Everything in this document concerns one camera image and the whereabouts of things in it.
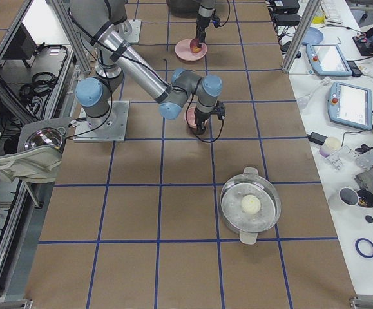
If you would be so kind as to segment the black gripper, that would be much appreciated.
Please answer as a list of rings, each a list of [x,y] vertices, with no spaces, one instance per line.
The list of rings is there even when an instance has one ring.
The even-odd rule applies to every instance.
[[[206,122],[210,118],[210,113],[204,113],[199,109],[195,109],[195,117],[196,117],[196,131],[200,132],[203,135],[206,131]]]
[[[204,42],[205,38],[206,38],[206,28],[203,26],[197,26],[195,39],[199,42],[199,47],[203,48],[206,45]]]

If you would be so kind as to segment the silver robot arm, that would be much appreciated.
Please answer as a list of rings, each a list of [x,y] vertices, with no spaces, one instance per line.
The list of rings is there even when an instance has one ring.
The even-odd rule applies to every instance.
[[[196,17],[195,39],[198,42],[198,46],[201,47],[202,43],[205,43],[206,28],[209,26],[215,11],[215,0],[201,0],[198,2],[200,4]]]
[[[116,71],[129,75],[159,104],[163,118],[176,119],[184,104],[196,96],[196,135],[205,133],[211,115],[225,119],[225,107],[218,101],[223,88],[220,77],[203,77],[179,68],[171,82],[166,82],[124,38],[123,26],[128,20],[125,1],[71,1],[68,17],[86,42],[98,49],[97,71],[105,77]]]

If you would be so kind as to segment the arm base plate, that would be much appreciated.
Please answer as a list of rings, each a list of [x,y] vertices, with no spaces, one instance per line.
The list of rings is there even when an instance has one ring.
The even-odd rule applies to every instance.
[[[126,136],[129,104],[128,100],[113,100],[108,102],[111,112],[103,117],[88,118],[81,108],[80,117],[83,121],[77,122],[73,134],[74,142],[123,142]]]
[[[138,44],[141,24],[139,19],[128,19],[118,25],[119,34],[130,44]]]

